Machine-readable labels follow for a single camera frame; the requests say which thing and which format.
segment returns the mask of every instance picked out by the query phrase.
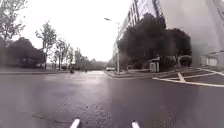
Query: pole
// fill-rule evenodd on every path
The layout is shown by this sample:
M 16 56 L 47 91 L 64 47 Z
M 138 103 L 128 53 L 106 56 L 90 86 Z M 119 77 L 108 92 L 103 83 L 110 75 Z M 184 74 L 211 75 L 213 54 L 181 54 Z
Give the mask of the pole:
M 118 37 L 119 37 L 119 34 L 120 34 L 120 27 L 121 27 L 121 25 L 118 22 L 115 22 L 115 23 L 117 24 L 117 31 L 118 31 L 118 33 L 117 33 L 117 39 L 116 39 L 116 43 L 117 43 Z M 120 56 L 119 56 L 118 44 L 117 44 L 117 74 L 120 74 Z
M 118 33 L 117 33 L 117 41 L 118 41 L 118 37 L 119 37 L 119 34 L 120 34 L 120 26 L 119 24 L 117 24 L 118 26 Z M 120 55 L 119 55 L 119 48 L 118 48 L 118 44 L 117 44 L 117 74 L 120 74 Z

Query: wet road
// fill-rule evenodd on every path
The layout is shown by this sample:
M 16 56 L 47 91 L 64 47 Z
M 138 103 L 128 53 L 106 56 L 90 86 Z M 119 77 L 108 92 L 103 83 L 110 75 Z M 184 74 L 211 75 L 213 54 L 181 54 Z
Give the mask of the wet road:
M 223 128 L 224 88 L 103 72 L 0 77 L 0 127 Z

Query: bush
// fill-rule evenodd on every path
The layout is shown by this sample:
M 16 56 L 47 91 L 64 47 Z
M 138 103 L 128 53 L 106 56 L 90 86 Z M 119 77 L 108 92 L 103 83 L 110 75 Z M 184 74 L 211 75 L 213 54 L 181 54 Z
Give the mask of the bush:
M 175 61 L 169 57 L 160 57 L 159 67 L 160 71 L 167 71 L 176 65 Z
M 142 64 L 137 62 L 134 64 L 134 69 L 141 69 L 142 68 Z
M 180 64 L 181 66 L 188 66 L 190 67 L 192 64 L 192 58 L 189 57 L 184 57 L 180 60 Z
M 67 70 L 67 66 L 62 66 L 61 69 L 62 70 Z

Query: sky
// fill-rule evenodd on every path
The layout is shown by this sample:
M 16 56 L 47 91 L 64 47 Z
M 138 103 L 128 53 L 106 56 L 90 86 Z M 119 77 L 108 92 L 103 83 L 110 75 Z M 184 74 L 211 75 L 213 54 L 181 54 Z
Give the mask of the sky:
M 108 61 L 118 33 L 115 22 L 123 23 L 130 4 L 131 0 L 28 0 L 27 8 L 20 12 L 26 25 L 21 36 L 41 48 L 35 31 L 49 20 L 58 36 L 80 48 L 84 56 Z

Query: arrow road marking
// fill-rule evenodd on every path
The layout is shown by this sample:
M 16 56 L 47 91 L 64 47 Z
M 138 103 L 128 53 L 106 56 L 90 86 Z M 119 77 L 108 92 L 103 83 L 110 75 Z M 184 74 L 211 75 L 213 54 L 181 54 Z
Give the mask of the arrow road marking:
M 180 81 L 181 82 L 186 82 L 185 79 L 184 79 L 184 77 L 179 72 L 177 73 L 177 75 L 180 78 Z

